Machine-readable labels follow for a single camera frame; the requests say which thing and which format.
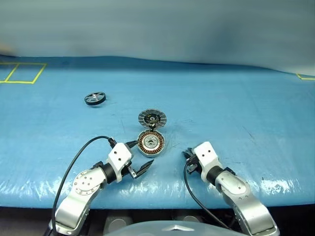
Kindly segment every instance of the blue plastic sheet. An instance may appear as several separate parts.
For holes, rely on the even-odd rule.
[[[2,62],[13,62],[4,58]],[[100,192],[92,208],[198,208],[183,182],[181,152],[210,141],[224,166],[246,179],[267,206],[315,201],[315,83],[294,74],[226,65],[124,58],[20,58],[47,63],[33,84],[0,83],[0,206],[51,207],[61,178],[81,146],[97,135],[137,138],[138,114],[165,112],[164,152],[140,178],[123,178]],[[0,65],[4,81],[15,65]],[[20,65],[8,81],[33,81],[43,65]],[[103,91],[107,100],[87,106]],[[133,148],[134,168],[148,158]],[[82,170],[105,161],[96,141],[79,157],[61,198]],[[198,198],[227,207],[198,174]]]

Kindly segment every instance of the black wheel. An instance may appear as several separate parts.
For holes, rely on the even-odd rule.
[[[104,92],[93,92],[84,98],[85,103],[88,104],[89,106],[101,104],[105,100],[106,95]]]

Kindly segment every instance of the copper coil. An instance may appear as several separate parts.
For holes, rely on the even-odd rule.
[[[147,136],[154,136],[158,139],[158,147],[154,150],[148,150],[147,147],[143,145],[143,141]],[[153,155],[162,151],[164,147],[164,138],[156,131],[146,131],[139,137],[139,148],[146,154]]]

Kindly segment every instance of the white wall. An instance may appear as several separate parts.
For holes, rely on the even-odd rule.
[[[17,56],[126,56],[315,75],[314,0],[1,0]]]

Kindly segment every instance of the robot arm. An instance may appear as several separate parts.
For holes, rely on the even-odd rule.
[[[120,182],[124,175],[137,178],[147,171],[152,161],[144,164],[139,171],[131,167],[133,158],[131,147],[137,142],[117,143],[108,154],[107,162],[96,163],[92,169],[79,173],[72,185],[69,195],[61,202],[56,211],[56,229],[63,235],[78,235],[89,213],[92,200],[100,189],[113,181]]]
[[[188,173],[201,173],[204,182],[210,182],[222,193],[225,202],[234,210],[243,233],[253,236],[278,236],[279,229],[268,209],[252,194],[249,184],[236,176],[230,168],[222,168],[209,142],[184,152]]]

